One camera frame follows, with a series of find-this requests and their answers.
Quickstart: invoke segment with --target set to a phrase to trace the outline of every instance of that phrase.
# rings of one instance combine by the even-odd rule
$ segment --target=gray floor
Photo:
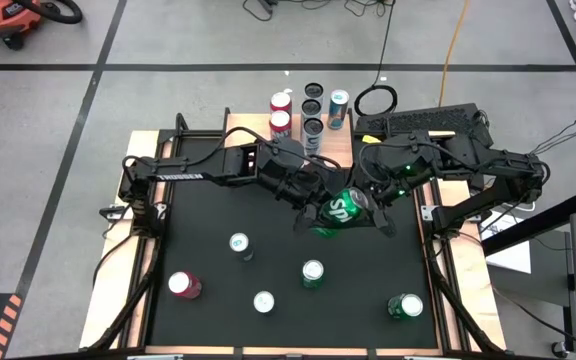
[[[556,1],[576,43],[576,23],[567,0]],[[20,52],[0,42],[0,64],[95,64],[120,2],[77,2],[84,23],[44,23]],[[471,3],[453,63],[575,64],[546,0]],[[462,4],[399,0],[385,62],[442,64]],[[240,6],[241,1],[234,0],[127,0],[107,63],[378,61],[387,18],[378,18],[374,9],[356,18],[343,9],[343,1],[317,11],[281,3],[273,20],[261,23]],[[256,1],[249,6],[258,10]],[[113,201],[119,161],[132,130],[169,128],[178,111],[192,128],[216,129],[225,106],[233,112],[266,112],[269,94],[286,88],[300,92],[309,81],[356,96],[375,76],[374,71],[324,67],[329,70],[103,72],[8,355],[77,349],[92,271],[102,248],[100,233],[106,227],[97,210]],[[0,71],[0,292],[15,291],[91,74]],[[382,76],[399,93],[398,110],[436,106],[441,72],[394,71]],[[366,99],[367,109],[377,111],[384,101],[383,95],[375,94]],[[487,111],[497,147],[530,151],[576,118],[576,73],[451,72],[444,105],[464,102]],[[576,139],[542,158],[552,167],[553,177],[537,212],[576,194]],[[513,298],[562,326],[561,308]],[[549,356],[549,344],[560,337],[504,299],[497,303],[508,346],[521,354]]]

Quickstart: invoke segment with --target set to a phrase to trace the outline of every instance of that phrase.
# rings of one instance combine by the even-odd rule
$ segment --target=keyboard
[[[379,132],[392,137],[411,130],[446,130],[476,137],[486,147],[493,144],[488,128],[474,119],[475,104],[446,106],[413,111],[402,111],[362,116],[357,120],[355,132]]]

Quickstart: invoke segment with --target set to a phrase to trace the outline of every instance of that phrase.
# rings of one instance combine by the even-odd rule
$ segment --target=blue can
[[[339,130],[344,126],[344,119],[348,111],[350,96],[344,90],[334,90],[330,94],[330,109],[328,110],[328,127]]]

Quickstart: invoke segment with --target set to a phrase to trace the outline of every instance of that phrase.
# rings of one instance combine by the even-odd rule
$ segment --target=green soda can
[[[301,282],[305,288],[316,289],[324,278],[324,266],[317,260],[308,260],[301,268]]]
[[[388,314],[393,319],[412,319],[421,314],[424,303],[415,294],[401,294],[388,300]]]
[[[357,188],[343,189],[322,207],[322,216],[333,224],[341,225],[359,219],[368,208],[368,199]]]

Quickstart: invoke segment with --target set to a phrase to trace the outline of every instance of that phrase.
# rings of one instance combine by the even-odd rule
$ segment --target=soda can
[[[317,83],[310,83],[304,88],[306,99],[313,99],[319,101],[320,104],[324,103],[324,87]]]
[[[248,236],[243,233],[236,233],[230,237],[230,248],[237,254],[241,261],[250,261],[254,255],[254,250]]]
[[[292,100],[290,95],[280,92],[270,98],[270,112],[285,111],[292,116]]]
[[[177,296],[194,299],[201,294],[202,285],[195,275],[187,271],[180,271],[172,274],[168,279],[168,288]]]
[[[308,99],[301,104],[301,121],[310,118],[321,120],[321,103],[315,99]]]
[[[270,135],[273,139],[292,136],[292,121],[285,111],[273,111],[270,114]]]
[[[388,314],[393,319],[412,319],[421,314],[424,303],[415,294],[401,294],[388,300]]]
[[[301,143],[306,155],[319,155],[324,137],[324,123],[317,118],[306,119],[301,129]]]
[[[255,295],[253,305],[258,313],[270,315],[275,309],[275,297],[268,291],[260,291]]]
[[[324,266],[318,260],[308,260],[301,268],[301,283],[305,288],[316,289],[324,278]]]
[[[368,198],[359,189],[343,189],[322,206],[322,217],[334,225],[341,225],[365,216]]]
[[[329,128],[338,130],[344,126],[349,100],[350,96],[344,90],[335,90],[330,94],[330,109],[328,110]]]

